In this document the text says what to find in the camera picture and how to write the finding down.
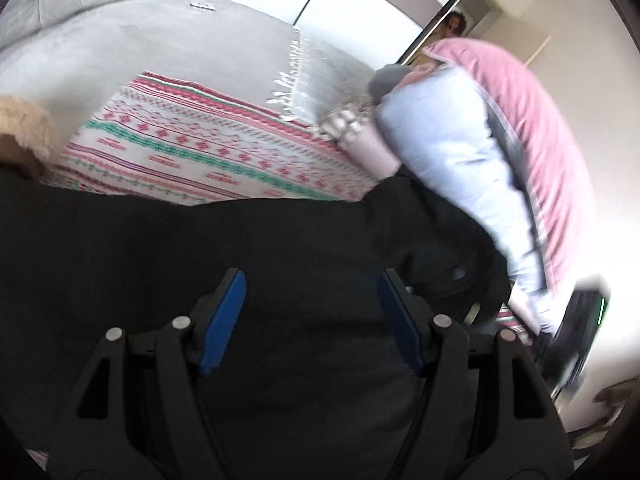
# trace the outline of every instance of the patterned rug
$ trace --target patterned rug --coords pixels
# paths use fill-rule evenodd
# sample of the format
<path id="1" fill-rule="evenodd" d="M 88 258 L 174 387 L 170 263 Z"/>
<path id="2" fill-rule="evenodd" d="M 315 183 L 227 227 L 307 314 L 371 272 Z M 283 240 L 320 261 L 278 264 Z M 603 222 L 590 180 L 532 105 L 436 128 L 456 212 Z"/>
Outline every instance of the patterned rug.
<path id="1" fill-rule="evenodd" d="M 197 205 L 359 200 L 376 181 L 303 123 L 145 72 L 72 137 L 46 184 Z"/>

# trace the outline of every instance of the brown plush toy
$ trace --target brown plush toy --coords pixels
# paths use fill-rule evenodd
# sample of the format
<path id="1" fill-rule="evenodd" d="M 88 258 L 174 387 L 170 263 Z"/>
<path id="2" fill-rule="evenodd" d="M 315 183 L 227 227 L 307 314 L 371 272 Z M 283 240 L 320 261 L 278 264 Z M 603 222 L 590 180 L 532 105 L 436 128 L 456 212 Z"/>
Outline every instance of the brown plush toy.
<path id="1" fill-rule="evenodd" d="M 0 166 L 39 180 L 64 147 L 49 113 L 19 97 L 0 95 Z"/>

